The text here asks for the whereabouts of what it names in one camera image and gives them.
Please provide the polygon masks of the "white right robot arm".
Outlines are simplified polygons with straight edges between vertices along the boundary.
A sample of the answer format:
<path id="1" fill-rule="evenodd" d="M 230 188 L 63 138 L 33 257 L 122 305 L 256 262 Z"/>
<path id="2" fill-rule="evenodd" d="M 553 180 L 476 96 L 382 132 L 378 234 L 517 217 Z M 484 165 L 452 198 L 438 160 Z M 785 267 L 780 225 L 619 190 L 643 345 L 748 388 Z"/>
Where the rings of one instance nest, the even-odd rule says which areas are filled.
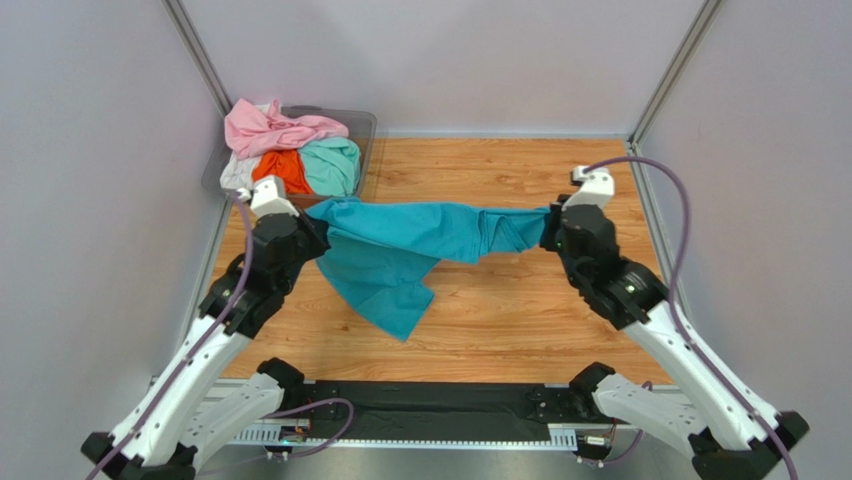
<path id="1" fill-rule="evenodd" d="M 688 399 L 680 404 L 594 362 L 570 382 L 583 414 L 625 421 L 688 458 L 702 479 L 764 479 L 809 433 L 745 385 L 700 338 L 669 290 L 622 256 L 614 224 L 596 205 L 551 203 L 540 245 L 559 256 L 584 303 L 625 333 Z"/>

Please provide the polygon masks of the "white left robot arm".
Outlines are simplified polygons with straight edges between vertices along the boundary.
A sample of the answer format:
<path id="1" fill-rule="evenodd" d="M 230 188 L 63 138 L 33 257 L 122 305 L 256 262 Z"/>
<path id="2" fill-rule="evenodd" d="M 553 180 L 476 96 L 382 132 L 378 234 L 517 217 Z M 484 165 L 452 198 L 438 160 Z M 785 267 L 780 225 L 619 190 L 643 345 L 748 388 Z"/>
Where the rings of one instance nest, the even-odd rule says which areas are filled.
<path id="1" fill-rule="evenodd" d="M 198 408 L 224 369 L 282 307 L 302 267 L 329 250 L 327 222 L 300 212 L 268 214 L 248 231 L 245 250 L 216 279 L 167 367 L 112 430 L 81 445 L 89 476 L 193 479 L 250 423 L 275 412 L 301 374 L 280 359 L 261 363 L 246 384 L 210 411 Z"/>

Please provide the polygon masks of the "teal t shirt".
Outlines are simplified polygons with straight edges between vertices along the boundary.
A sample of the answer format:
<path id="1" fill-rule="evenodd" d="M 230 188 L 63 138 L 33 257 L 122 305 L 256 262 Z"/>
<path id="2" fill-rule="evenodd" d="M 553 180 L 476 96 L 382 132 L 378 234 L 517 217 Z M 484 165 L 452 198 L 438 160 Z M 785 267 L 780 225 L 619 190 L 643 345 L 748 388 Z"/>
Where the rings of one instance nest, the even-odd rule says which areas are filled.
<path id="1" fill-rule="evenodd" d="M 351 197 L 323 201 L 307 213 L 328 225 L 330 248 L 316 261 L 320 272 L 359 316 L 406 341 L 434 300 L 424 279 L 439 263 L 475 265 L 493 253 L 530 250 L 548 210 Z"/>

